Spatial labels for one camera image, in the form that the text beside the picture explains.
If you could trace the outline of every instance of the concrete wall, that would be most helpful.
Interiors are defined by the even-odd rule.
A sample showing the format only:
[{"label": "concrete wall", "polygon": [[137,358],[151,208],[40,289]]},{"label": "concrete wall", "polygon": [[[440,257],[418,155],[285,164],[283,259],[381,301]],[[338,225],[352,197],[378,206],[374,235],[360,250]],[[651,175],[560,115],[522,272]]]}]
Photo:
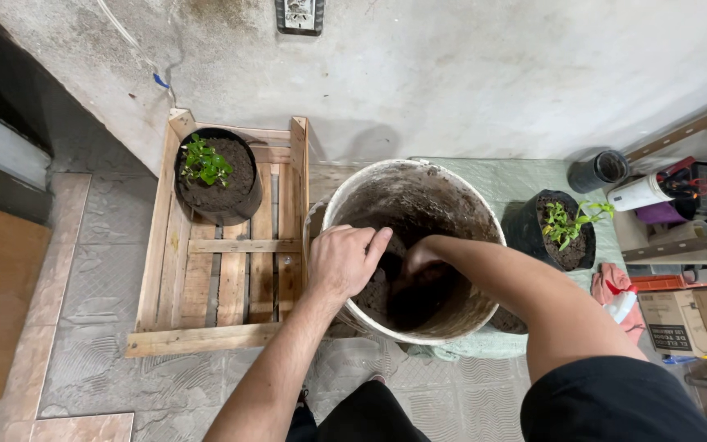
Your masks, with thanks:
[{"label": "concrete wall", "polygon": [[[319,38],[278,34],[268,0],[108,5],[179,107],[245,126],[308,116],[314,162],[574,158],[707,105],[699,0],[328,0]],[[0,0],[0,24],[157,169],[169,99],[95,0]]]}]

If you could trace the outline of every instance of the black container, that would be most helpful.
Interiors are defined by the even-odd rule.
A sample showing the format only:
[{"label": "black container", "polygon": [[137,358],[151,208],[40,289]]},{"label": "black container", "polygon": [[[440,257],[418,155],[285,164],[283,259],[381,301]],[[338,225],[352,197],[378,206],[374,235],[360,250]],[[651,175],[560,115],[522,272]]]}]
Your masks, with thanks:
[{"label": "black container", "polygon": [[[530,200],[527,200],[522,207],[514,212],[509,212],[504,215],[504,220],[501,222],[501,228],[504,230],[506,245],[532,256],[543,263],[550,264],[560,271],[564,269],[555,262],[545,248],[545,239],[542,236],[542,227],[540,216],[536,209],[537,201],[543,196],[566,203],[566,207],[572,212],[573,216],[577,212],[577,201],[566,192],[560,190],[542,190]],[[585,223],[580,227],[580,232],[588,237],[588,243],[585,245],[585,256],[578,264],[575,270],[589,269],[594,266],[596,259],[596,236],[592,223]]]},{"label": "black container", "polygon": [[629,175],[629,163],[616,150],[606,150],[587,163],[569,167],[569,187],[578,194],[587,194],[612,183],[619,183]]},{"label": "black container", "polygon": [[[248,196],[246,196],[234,207],[211,212],[208,210],[199,209],[190,203],[187,203],[187,205],[192,207],[192,209],[196,212],[200,213],[201,216],[210,220],[212,223],[217,224],[218,226],[236,226],[252,218],[255,212],[258,211],[258,207],[261,205],[263,193],[261,192],[261,179],[258,175],[258,166],[255,165],[255,155],[253,155],[253,151],[250,149],[250,146],[248,146],[248,144],[239,135],[225,129],[218,129],[217,127],[204,127],[203,129],[199,129],[192,134],[198,134],[199,137],[204,139],[226,139],[241,144],[246,149],[248,156],[250,157],[250,165],[253,168],[254,178],[252,186],[250,187],[250,194],[248,194]],[[180,146],[185,146],[188,143],[191,143],[192,134],[183,139]],[[179,149],[176,153],[176,160],[173,163],[173,172],[176,174],[176,195],[180,197],[182,196],[182,186],[179,186],[179,180],[183,179],[182,168],[184,167],[185,160],[182,153],[184,151],[184,149]]]}]

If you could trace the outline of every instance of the green plant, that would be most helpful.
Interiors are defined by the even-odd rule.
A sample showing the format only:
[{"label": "green plant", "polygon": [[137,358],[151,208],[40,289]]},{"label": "green plant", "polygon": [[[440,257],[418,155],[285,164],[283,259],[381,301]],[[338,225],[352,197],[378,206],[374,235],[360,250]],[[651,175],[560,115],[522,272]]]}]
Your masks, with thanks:
[{"label": "green plant", "polygon": [[220,180],[224,187],[228,187],[228,174],[233,172],[233,167],[225,161],[222,155],[217,155],[214,152],[214,147],[207,147],[206,140],[199,137],[198,134],[192,134],[192,142],[187,143],[187,146],[182,146],[187,149],[184,152],[185,168],[182,170],[182,176],[186,176],[187,183],[190,179],[201,178],[206,184],[211,186],[216,180]]},{"label": "green plant", "polygon": [[585,223],[595,223],[600,219],[604,219],[601,216],[603,213],[607,213],[610,217],[613,217],[613,212],[615,207],[607,203],[594,203],[588,205],[588,208],[598,208],[599,213],[594,216],[580,216],[580,210],[582,210],[583,205],[588,201],[580,201],[580,206],[577,207],[577,214],[574,216],[574,220],[569,219],[566,215],[566,211],[563,209],[561,203],[550,203],[547,205],[547,213],[550,215],[546,218],[547,226],[542,229],[542,234],[544,236],[550,236],[550,239],[557,241],[561,246],[558,247],[558,251],[562,251],[569,245],[569,243],[575,239],[580,234],[580,227]]}]

